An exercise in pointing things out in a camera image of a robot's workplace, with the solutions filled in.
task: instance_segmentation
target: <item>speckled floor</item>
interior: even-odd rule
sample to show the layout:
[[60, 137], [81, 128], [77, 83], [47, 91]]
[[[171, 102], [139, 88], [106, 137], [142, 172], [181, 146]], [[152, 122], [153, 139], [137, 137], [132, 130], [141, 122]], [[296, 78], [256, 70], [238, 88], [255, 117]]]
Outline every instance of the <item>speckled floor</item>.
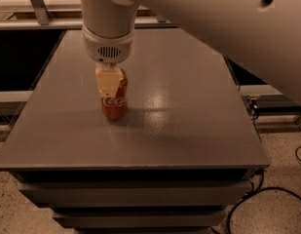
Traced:
[[[272, 161], [262, 187], [280, 186], [301, 196], [301, 163], [295, 157], [295, 149], [301, 145], [301, 133], [268, 133], [261, 134], [261, 138]], [[0, 173], [0, 234], [73, 233], [52, 220], [51, 210], [41, 210], [31, 204], [18, 192], [18, 186], [12, 176]], [[227, 233], [225, 221], [214, 228], [221, 234]], [[233, 234], [301, 234], [301, 201], [281, 191], [262, 192], [234, 212], [231, 231]]]

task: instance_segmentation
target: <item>metal frame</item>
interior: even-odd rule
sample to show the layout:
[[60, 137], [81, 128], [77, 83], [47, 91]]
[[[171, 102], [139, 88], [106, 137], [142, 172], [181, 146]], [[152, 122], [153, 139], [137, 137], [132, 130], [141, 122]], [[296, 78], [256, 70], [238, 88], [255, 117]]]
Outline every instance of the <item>metal frame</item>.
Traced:
[[35, 16], [39, 24], [47, 25], [50, 23], [50, 17], [47, 12], [44, 0], [31, 0]]
[[[36, 20], [0, 21], [0, 30], [27, 29], [81, 29], [82, 19], [52, 19], [48, 24], [41, 25]], [[135, 28], [174, 28], [170, 22], [158, 22], [156, 18], [137, 18]]]
[[0, 92], [0, 102], [28, 101], [33, 91]]

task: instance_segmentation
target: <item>red label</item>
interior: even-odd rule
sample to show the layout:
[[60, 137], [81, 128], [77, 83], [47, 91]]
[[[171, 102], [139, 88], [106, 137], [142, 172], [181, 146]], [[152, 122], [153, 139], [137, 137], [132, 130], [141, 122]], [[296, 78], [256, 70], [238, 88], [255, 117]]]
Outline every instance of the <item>red label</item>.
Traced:
[[123, 106], [126, 104], [125, 97], [105, 97], [103, 99], [103, 104], [106, 106]]

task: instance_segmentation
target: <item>robot end effector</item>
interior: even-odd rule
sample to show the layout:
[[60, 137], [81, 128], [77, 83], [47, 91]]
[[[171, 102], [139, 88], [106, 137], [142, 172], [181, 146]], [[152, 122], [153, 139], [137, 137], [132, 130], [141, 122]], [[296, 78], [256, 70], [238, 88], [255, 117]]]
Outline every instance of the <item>robot end effector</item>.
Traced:
[[103, 63], [125, 60], [131, 52], [138, 5], [129, 0], [81, 1], [88, 55], [94, 61]]

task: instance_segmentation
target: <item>gray table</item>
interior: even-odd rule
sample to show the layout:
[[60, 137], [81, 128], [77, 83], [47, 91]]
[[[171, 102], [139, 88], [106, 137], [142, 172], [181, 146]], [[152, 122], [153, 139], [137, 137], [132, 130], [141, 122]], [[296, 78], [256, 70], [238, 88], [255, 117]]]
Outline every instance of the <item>gray table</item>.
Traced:
[[[35, 204], [73, 209], [56, 219], [78, 209], [89, 216], [87, 208], [203, 212], [236, 203], [250, 173], [269, 159], [222, 56], [180, 29], [138, 29], [121, 67], [130, 111], [109, 121], [82, 32], [67, 31], [0, 152], [0, 171], [26, 182], [21, 191]], [[186, 225], [154, 218], [144, 227]]]

